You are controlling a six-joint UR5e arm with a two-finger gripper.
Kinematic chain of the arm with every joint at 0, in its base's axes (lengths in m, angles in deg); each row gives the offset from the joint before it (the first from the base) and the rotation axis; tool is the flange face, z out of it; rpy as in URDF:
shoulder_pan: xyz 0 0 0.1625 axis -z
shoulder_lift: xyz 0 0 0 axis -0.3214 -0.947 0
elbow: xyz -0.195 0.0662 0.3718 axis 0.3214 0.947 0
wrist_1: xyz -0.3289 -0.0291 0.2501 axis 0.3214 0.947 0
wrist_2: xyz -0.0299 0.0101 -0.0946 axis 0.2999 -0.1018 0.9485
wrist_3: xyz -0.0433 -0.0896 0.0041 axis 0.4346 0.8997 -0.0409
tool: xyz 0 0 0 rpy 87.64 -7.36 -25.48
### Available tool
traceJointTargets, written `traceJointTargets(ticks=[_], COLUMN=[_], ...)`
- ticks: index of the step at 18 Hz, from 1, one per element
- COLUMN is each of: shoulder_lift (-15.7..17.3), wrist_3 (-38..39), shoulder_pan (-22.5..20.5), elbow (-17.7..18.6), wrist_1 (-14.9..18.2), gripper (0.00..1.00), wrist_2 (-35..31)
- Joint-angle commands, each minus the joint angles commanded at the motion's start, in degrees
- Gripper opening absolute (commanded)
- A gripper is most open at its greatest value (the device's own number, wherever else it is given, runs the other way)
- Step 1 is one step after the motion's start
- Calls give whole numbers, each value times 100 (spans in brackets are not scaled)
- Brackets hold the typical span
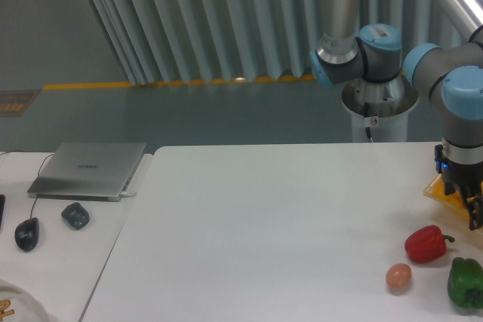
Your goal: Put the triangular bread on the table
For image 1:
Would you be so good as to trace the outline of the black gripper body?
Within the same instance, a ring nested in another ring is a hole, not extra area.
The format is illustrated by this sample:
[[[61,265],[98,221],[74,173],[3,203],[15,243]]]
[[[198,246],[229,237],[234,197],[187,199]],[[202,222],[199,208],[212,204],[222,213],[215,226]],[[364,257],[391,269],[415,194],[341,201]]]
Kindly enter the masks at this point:
[[[447,156],[443,144],[435,146],[435,170],[444,182],[451,182],[465,198],[482,193],[482,161],[454,161]]]

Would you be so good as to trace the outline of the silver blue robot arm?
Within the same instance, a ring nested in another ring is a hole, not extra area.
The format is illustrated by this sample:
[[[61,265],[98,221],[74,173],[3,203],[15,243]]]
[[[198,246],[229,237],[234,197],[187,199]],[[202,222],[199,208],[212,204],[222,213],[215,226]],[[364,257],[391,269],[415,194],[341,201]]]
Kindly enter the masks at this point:
[[[482,226],[482,0],[438,1],[465,44],[446,51],[426,43],[402,56],[394,27],[356,28],[360,0],[325,0],[323,36],[309,56],[320,84],[345,84],[343,103],[364,130],[427,98],[442,122],[435,169],[476,230]]]

